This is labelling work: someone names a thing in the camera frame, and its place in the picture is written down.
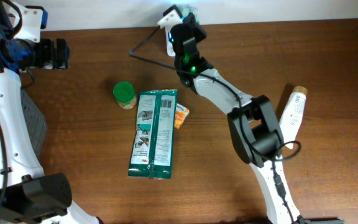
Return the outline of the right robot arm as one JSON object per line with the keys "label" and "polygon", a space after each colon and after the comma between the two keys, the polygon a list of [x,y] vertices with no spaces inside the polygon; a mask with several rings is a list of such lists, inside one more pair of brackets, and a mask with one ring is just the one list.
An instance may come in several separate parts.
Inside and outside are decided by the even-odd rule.
{"label": "right robot arm", "polygon": [[227,82],[197,49],[206,32],[189,12],[183,15],[178,6],[169,7],[158,25],[167,33],[167,42],[175,53],[174,69],[181,83],[205,97],[226,116],[232,145],[245,163],[251,166],[264,196],[270,223],[304,223],[296,208],[283,171],[286,145],[270,100],[253,97]]}

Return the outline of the mint green snack packet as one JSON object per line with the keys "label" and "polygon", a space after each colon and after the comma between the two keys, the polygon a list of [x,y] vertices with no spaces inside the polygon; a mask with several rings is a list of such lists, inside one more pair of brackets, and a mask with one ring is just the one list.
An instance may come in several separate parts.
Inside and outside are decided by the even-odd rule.
{"label": "mint green snack packet", "polygon": [[182,5],[179,5],[179,10],[182,14],[182,20],[184,21],[185,18],[187,16],[189,16],[190,14],[193,14],[195,16],[195,21],[196,23],[200,23],[200,19],[198,17],[198,14],[197,14],[197,8],[196,7],[193,7],[193,6],[190,6],[188,4],[182,4]]}

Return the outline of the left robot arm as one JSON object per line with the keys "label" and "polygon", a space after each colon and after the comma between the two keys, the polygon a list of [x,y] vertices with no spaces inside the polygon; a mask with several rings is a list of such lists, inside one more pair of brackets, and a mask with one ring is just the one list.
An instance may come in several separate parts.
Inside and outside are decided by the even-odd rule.
{"label": "left robot arm", "polygon": [[65,39],[40,36],[48,21],[40,6],[0,1],[0,223],[99,223],[72,199],[62,173],[45,175],[38,154],[43,114],[25,92],[22,73],[65,70]]}

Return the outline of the orange tissue packet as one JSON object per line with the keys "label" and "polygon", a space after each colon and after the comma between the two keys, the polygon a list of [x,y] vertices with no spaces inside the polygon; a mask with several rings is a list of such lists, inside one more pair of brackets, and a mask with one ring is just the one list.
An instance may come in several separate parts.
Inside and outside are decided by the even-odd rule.
{"label": "orange tissue packet", "polygon": [[183,123],[185,122],[187,116],[189,115],[190,111],[188,108],[184,107],[183,105],[177,103],[176,110],[175,110],[175,122],[174,127],[176,129],[180,129]]}

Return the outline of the green white wipes pack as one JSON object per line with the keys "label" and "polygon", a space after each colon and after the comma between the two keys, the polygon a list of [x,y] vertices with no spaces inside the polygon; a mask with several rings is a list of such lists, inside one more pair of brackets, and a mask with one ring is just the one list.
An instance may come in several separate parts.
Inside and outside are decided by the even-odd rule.
{"label": "green white wipes pack", "polygon": [[176,105],[176,90],[140,92],[129,177],[171,178]]}

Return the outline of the green lid jar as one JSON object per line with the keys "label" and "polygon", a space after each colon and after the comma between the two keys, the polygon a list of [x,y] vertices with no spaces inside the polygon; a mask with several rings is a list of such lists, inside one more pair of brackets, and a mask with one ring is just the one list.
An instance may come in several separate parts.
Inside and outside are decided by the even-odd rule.
{"label": "green lid jar", "polygon": [[113,88],[113,95],[118,105],[125,110],[132,109],[136,103],[134,87],[129,82],[119,82]]}

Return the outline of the white tube package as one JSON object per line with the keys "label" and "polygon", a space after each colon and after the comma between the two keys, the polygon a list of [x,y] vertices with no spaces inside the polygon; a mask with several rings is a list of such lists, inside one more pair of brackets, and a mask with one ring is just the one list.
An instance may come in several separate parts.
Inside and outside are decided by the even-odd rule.
{"label": "white tube package", "polygon": [[284,143],[293,149],[294,140],[301,126],[308,90],[303,86],[294,87],[280,118]]}

